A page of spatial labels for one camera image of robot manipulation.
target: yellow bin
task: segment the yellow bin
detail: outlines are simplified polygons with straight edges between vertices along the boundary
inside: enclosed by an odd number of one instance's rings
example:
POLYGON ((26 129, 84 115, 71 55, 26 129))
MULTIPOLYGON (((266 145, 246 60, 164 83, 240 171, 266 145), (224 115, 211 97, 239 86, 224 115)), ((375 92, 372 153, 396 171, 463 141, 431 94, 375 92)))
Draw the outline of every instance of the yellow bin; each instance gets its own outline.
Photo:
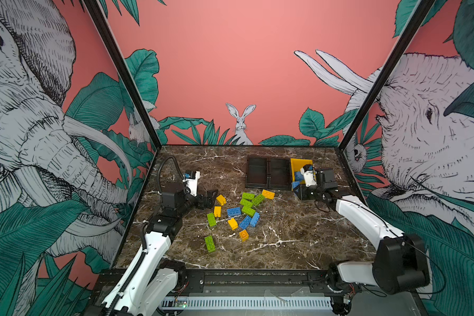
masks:
MULTIPOLYGON (((311 159, 295 159, 295 158, 291 158, 290 163, 292 165, 292 181, 295 181, 295 172, 300 171, 300 169, 302 169, 302 167, 305 165, 313 164, 311 159)), ((304 185, 305 181, 304 180, 300 181, 300 184, 304 185)))

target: black cable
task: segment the black cable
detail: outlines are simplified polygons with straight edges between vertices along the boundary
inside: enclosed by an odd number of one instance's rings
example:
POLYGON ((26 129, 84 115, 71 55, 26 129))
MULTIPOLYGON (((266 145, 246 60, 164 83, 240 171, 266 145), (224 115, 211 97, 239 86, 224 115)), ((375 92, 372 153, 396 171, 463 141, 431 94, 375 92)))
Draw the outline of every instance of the black cable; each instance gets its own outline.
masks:
POLYGON ((446 284, 447 284, 446 275, 444 274, 444 272, 443 272, 443 270, 441 269, 441 267, 440 267, 435 261, 433 261, 426 253, 424 253, 422 250, 419 250, 417 247, 415 247, 414 245, 412 245, 412 244, 410 244, 408 241, 406 241, 405 238, 404 238, 404 236, 398 236, 396 233, 394 233, 394 232, 390 229, 390 227, 388 226, 388 224, 386 224, 386 221, 385 221, 381 216, 377 215, 375 212, 373 212, 372 210, 368 209, 366 206, 360 205, 360 204, 355 203, 355 202, 353 202, 353 201, 348 201, 348 200, 342 200, 342 201, 346 201, 346 202, 355 204, 355 205, 357 205, 357 206, 363 208, 363 209, 366 210, 367 212, 371 213, 372 215, 376 216, 377 218, 379 218, 379 219, 383 222, 383 224, 385 224, 385 227, 386 227, 389 231, 391 231, 391 233, 392 233, 393 235, 395 235, 395 237, 402 239, 402 241, 403 241, 404 243, 410 245, 412 248, 414 248, 414 249, 416 249, 417 251, 419 251, 420 253, 422 253, 427 259, 430 260, 430 262, 432 262, 432 263, 436 266, 437 270, 439 270, 439 272, 441 272, 441 275, 442 275, 442 278, 443 278, 443 285, 442 285, 441 289, 438 290, 438 291, 432 292, 432 293, 419 293, 419 294, 431 295, 431 294, 437 294, 437 293, 440 293, 440 292, 444 291, 444 289, 446 288, 446 284))
POLYGON ((142 225, 140 227, 140 240, 142 242, 142 252, 140 254, 139 260, 137 261, 137 263, 133 267, 132 272, 128 275, 128 277, 126 278, 123 285, 119 288, 118 293, 116 294, 116 296, 114 297, 114 299, 111 302, 111 305, 107 309, 106 316, 111 316, 111 314, 114 311, 114 308, 115 308, 116 304, 118 304, 118 301, 121 299, 121 296, 119 295, 119 293, 124 292, 126 290, 128 285, 132 281, 132 278, 137 273, 137 270, 139 270, 140 265, 144 261, 144 258, 145 258, 145 255, 146 255, 146 251, 144 251, 144 250, 147 250, 147 242, 145 240, 145 233, 144 233, 144 229, 146 228, 146 226, 147 226, 147 223, 142 223, 142 225))

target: green lego brick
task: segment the green lego brick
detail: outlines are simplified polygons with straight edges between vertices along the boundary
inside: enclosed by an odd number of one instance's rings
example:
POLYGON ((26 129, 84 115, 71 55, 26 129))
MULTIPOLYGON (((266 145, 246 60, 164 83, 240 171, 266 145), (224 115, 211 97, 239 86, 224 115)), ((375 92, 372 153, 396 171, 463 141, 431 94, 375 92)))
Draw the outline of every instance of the green lego brick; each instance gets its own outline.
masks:
POLYGON ((241 199, 240 200, 240 205, 243 205, 243 206, 248 206, 248 207, 253 207, 253 202, 251 201, 248 201, 248 200, 245 200, 245 199, 241 199))
POLYGON ((209 226, 210 226, 210 227, 216 226, 216 219, 214 218, 214 214, 213 214, 213 213, 207 214, 207 220, 209 221, 209 226))
POLYGON ((205 237, 205 240, 206 240, 207 251, 209 253, 216 251, 216 247, 214 245, 214 240, 212 239, 212 235, 205 237))
POLYGON ((255 210, 253 210, 251 207, 249 206, 243 206, 242 207, 242 210, 241 210, 244 214, 248 215, 249 217, 253 217, 253 215, 255 215, 255 210))
POLYGON ((255 195, 253 193, 242 193, 242 199, 247 199, 247 200, 253 200, 255 198, 255 195))
POLYGON ((263 200, 265 200, 265 197, 262 194, 259 194, 251 202, 254 206, 258 206, 263 202, 263 200))

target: toy brick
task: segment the toy brick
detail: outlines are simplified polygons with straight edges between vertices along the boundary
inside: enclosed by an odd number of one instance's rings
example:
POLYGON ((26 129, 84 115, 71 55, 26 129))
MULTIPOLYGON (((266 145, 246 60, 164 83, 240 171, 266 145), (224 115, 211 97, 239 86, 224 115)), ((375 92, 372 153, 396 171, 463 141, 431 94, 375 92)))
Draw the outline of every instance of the toy brick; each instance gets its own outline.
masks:
POLYGON ((241 199, 239 204, 243 205, 243 206, 247 206, 247 207, 253 207, 254 206, 253 202, 245 200, 245 199, 241 199))
POLYGON ((213 213, 207 214, 207 220, 209 221, 209 227, 216 226, 216 219, 213 213))
POLYGON ((248 228, 249 223, 251 223, 251 217, 246 216, 246 218, 244 218, 239 224, 240 229, 245 230, 248 228))
POLYGON ((255 212, 255 215, 253 215, 253 218, 251 218, 251 222, 249 225, 251 227, 256 227, 256 224, 258 224, 258 220, 260 219, 260 214, 258 212, 255 212))
POLYGON ((221 206, 214 206, 214 217, 220 218, 221 217, 221 206))
POLYGON ((255 195, 253 193, 242 193, 242 199, 247 199, 247 200, 253 200, 255 198, 255 195))
POLYGON ((219 205, 223 206, 226 204, 226 199, 224 196, 222 196, 221 194, 218 195, 218 197, 216 198, 216 201, 219 202, 219 205))
POLYGON ((251 207, 249 206, 243 206, 242 207, 242 212, 244 214, 246 214, 247 216, 250 216, 250 217, 253 217, 253 215, 255 215, 255 210, 253 210, 251 207))
POLYGON ((262 191, 262 195, 266 198, 266 199, 273 199, 274 196, 275 196, 275 193, 274 192, 271 192, 271 191, 267 191, 267 190, 263 190, 262 191))
POLYGON ((235 220, 235 218, 231 218, 228 220, 228 224, 230 225, 230 227, 232 228, 232 230, 236 229, 239 225, 237 224, 237 221, 235 220))
POLYGON ((240 207, 229 208, 226 210, 226 214, 229 218, 233 218, 234 216, 241 215, 240 207))
POLYGON ((239 236, 242 241, 246 241, 249 238, 249 234, 246 230, 241 231, 239 236))
POLYGON ((204 239, 206 241, 207 251, 209 253, 216 251, 216 247, 214 245, 214 240, 212 239, 212 235, 207 236, 204 239))
POLYGON ((251 202, 254 204, 254 206, 258 206, 263 202, 263 200, 265 200, 265 197, 262 194, 259 194, 251 202))

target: vent grille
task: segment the vent grille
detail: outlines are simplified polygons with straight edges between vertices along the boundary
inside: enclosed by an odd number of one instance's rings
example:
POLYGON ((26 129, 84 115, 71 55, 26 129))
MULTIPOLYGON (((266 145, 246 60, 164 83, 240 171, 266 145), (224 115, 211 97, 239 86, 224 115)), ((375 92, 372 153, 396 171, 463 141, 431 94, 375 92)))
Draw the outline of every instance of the vent grille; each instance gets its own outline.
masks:
POLYGON ((160 305, 164 310, 172 309, 290 309, 290 310, 320 310, 329 309, 329 297, 253 297, 253 296, 181 296, 174 304, 174 297, 166 297, 160 305), (180 307, 180 302, 186 302, 186 307, 180 307))

